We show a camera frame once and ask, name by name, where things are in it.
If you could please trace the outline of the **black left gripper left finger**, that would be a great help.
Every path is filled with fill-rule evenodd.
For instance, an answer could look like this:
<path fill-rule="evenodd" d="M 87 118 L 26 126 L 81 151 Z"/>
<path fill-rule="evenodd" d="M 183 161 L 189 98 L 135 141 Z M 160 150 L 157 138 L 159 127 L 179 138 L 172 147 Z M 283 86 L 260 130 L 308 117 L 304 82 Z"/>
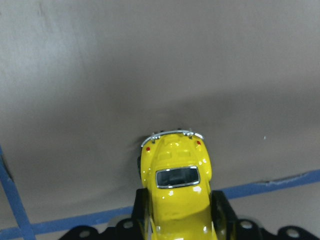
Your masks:
<path fill-rule="evenodd" d="M 140 188 L 136 191 L 131 219 L 137 239 L 151 240 L 153 230 L 151 225 L 149 193 L 147 188 Z"/>

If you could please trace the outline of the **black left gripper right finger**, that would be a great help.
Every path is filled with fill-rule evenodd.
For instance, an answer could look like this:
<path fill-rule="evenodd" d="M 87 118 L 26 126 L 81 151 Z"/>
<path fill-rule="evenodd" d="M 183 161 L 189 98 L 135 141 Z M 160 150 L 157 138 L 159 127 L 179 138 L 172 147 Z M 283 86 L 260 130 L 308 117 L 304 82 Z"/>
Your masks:
<path fill-rule="evenodd" d="M 238 217 L 221 190 L 211 192 L 211 216 L 218 240 L 236 240 Z"/>

